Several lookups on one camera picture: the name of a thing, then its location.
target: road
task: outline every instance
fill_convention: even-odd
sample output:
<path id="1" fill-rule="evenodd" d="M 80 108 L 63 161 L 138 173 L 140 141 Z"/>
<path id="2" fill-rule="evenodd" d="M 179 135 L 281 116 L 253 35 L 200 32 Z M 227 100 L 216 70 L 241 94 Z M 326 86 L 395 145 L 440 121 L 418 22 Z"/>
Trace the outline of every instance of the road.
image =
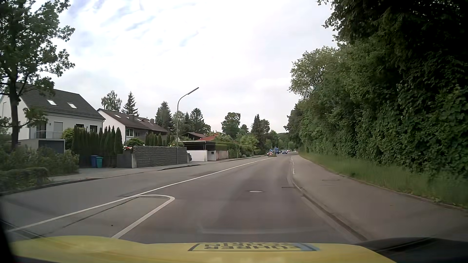
<path id="1" fill-rule="evenodd" d="M 16 193 L 0 200 L 2 214 L 12 241 L 97 235 L 146 244 L 354 242 L 290 183 L 291 154 Z"/>

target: sidewalk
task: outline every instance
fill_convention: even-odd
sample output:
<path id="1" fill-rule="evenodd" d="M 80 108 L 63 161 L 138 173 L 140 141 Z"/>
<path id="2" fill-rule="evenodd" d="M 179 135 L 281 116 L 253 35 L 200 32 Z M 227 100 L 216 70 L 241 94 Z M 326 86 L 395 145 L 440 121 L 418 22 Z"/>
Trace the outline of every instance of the sidewalk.
<path id="1" fill-rule="evenodd" d="M 368 240 L 436 236 L 468 241 L 468 212 L 333 174 L 292 156 L 293 181 L 308 199 Z"/>
<path id="2" fill-rule="evenodd" d="M 116 177 L 116 176 L 135 175 L 135 174 L 141 174 L 141 173 L 146 173 L 146 172 L 155 172 L 155 171 L 169 170 L 169 169 L 175 169 L 175 168 L 198 166 L 198 165 L 204 165 L 207 163 L 208 162 L 205 162 L 205 161 L 192 161 L 190 163 L 184 163 L 184 164 L 154 166 L 154 167 L 145 167 L 145 168 L 80 168 L 79 174 L 53 176 L 53 177 L 49 177 L 49 180 L 52 181 L 53 183 L 90 181 L 90 180 L 95 180 L 95 179 L 111 178 L 111 177 Z"/>

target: yellow car hood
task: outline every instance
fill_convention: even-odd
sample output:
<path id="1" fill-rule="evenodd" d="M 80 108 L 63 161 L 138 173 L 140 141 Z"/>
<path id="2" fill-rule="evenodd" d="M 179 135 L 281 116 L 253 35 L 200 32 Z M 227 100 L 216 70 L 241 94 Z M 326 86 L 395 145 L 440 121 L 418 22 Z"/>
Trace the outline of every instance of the yellow car hood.
<path id="1" fill-rule="evenodd" d="M 17 256 L 58 263 L 392 263 L 345 244 L 219 242 L 141 244 L 98 236 L 60 236 L 10 244 Z"/>

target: blue trash bin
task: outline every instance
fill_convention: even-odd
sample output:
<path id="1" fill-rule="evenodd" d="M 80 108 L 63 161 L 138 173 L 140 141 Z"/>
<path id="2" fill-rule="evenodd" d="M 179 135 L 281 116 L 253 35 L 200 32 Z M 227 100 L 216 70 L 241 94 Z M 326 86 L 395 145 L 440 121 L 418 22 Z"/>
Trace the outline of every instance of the blue trash bin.
<path id="1" fill-rule="evenodd" d="M 97 157 L 97 156 L 98 156 L 98 155 L 91 155 L 91 167 L 92 167 L 92 168 L 96 168 L 96 167 L 97 167 L 97 165 L 96 165 L 96 157 Z"/>

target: lamp post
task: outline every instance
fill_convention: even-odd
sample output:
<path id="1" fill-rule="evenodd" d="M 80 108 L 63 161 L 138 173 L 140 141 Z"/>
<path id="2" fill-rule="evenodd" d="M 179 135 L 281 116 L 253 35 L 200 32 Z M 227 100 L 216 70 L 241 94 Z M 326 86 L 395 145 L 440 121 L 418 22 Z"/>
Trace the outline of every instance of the lamp post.
<path id="1" fill-rule="evenodd" d="M 176 150 L 175 150 L 176 151 L 175 158 L 177 159 L 176 164 L 179 164 L 179 102 L 183 97 L 185 97 L 185 96 L 189 95 L 190 93 L 196 91 L 198 88 L 195 88 L 192 91 L 190 91 L 189 93 L 185 94 L 177 102 L 177 111 L 176 111 L 177 112 L 177 121 L 176 121 L 176 126 L 175 126 L 175 129 L 176 129 L 176 139 L 175 140 L 176 140 L 176 143 L 177 143 L 177 147 L 176 147 Z"/>

